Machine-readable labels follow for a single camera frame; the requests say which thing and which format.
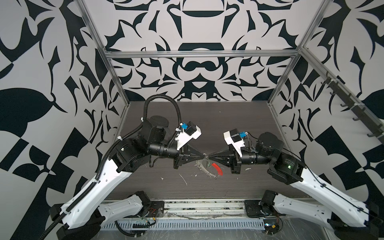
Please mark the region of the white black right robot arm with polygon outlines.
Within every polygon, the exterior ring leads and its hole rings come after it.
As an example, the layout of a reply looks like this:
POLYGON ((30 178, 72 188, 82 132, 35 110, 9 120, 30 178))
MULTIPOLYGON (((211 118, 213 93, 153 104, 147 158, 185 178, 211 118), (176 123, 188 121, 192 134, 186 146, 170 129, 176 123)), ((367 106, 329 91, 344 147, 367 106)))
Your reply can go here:
POLYGON ((284 142, 272 133, 259 136, 254 146, 245 145, 247 132, 224 133, 227 150, 208 155, 210 161, 240 174, 243 165, 267 165, 275 180, 298 189, 317 201, 310 204, 275 191, 265 191, 257 204, 246 203, 249 217, 290 215, 334 232, 340 240, 377 240, 383 220, 379 207, 358 201, 317 176, 303 161, 284 153, 284 142))

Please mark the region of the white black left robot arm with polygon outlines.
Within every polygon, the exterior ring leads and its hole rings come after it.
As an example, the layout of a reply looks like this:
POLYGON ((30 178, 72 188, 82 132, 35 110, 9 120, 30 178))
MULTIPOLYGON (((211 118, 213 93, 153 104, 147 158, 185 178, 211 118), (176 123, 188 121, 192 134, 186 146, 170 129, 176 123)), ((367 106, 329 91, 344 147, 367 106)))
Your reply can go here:
POLYGON ((178 104, 174 104, 177 128, 171 139, 165 140, 169 121, 161 116, 148 117, 149 104, 156 99, 174 103, 174 99, 166 95, 153 95, 145 101, 140 125, 118 137, 103 156, 95 176, 74 198, 50 209, 53 222, 41 234, 41 239, 56 229, 60 240, 90 240, 111 222, 123 217, 145 217, 152 203, 142 191, 112 204, 104 204, 104 200, 140 166, 153 165, 152 157, 173 160, 174 169, 204 158, 204 154, 189 145, 190 140, 201 135, 201 129, 192 122, 182 121, 178 104))

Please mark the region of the red handled wire keyring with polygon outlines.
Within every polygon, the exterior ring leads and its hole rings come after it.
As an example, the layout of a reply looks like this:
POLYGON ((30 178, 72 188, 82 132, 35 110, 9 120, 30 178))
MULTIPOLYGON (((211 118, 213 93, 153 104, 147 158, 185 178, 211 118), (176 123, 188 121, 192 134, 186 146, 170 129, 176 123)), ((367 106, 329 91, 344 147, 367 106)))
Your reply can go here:
POLYGON ((210 160, 207 160, 207 159, 198 160, 196 163, 196 166, 199 170, 201 170, 210 178, 216 179, 220 176, 223 176, 223 170, 216 163, 210 160))

